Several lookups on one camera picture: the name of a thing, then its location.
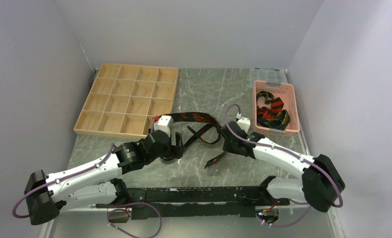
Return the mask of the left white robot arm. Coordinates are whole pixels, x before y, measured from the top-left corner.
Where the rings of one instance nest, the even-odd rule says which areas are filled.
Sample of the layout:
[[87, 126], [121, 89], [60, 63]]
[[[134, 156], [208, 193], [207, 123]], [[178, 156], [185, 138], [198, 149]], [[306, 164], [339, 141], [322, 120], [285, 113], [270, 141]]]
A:
[[63, 172], [30, 175], [24, 194], [31, 225], [41, 225], [60, 213], [82, 206], [101, 204], [122, 208], [132, 201], [121, 176], [149, 165], [157, 158], [180, 159], [184, 144], [181, 133], [171, 136], [161, 130], [137, 142], [112, 144], [104, 156]]

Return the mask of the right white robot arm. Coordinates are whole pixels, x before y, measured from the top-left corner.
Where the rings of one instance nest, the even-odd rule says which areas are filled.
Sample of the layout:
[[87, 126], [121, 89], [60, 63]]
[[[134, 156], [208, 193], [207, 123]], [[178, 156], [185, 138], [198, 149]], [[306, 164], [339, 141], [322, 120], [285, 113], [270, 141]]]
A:
[[288, 199], [321, 212], [343, 206], [341, 193], [345, 183], [328, 156], [297, 153], [262, 134], [247, 134], [240, 124], [240, 120], [231, 121], [222, 127], [226, 152], [271, 163], [294, 176], [292, 179], [267, 178], [264, 189], [259, 191], [263, 205], [270, 206], [277, 199]]

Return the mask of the pink perforated plastic basket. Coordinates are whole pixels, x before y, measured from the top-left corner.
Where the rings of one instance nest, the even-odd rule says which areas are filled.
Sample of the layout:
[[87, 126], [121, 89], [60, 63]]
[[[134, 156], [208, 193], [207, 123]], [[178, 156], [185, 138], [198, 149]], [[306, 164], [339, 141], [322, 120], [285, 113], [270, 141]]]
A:
[[256, 80], [253, 87], [253, 130], [264, 135], [294, 136], [300, 131], [294, 87]]

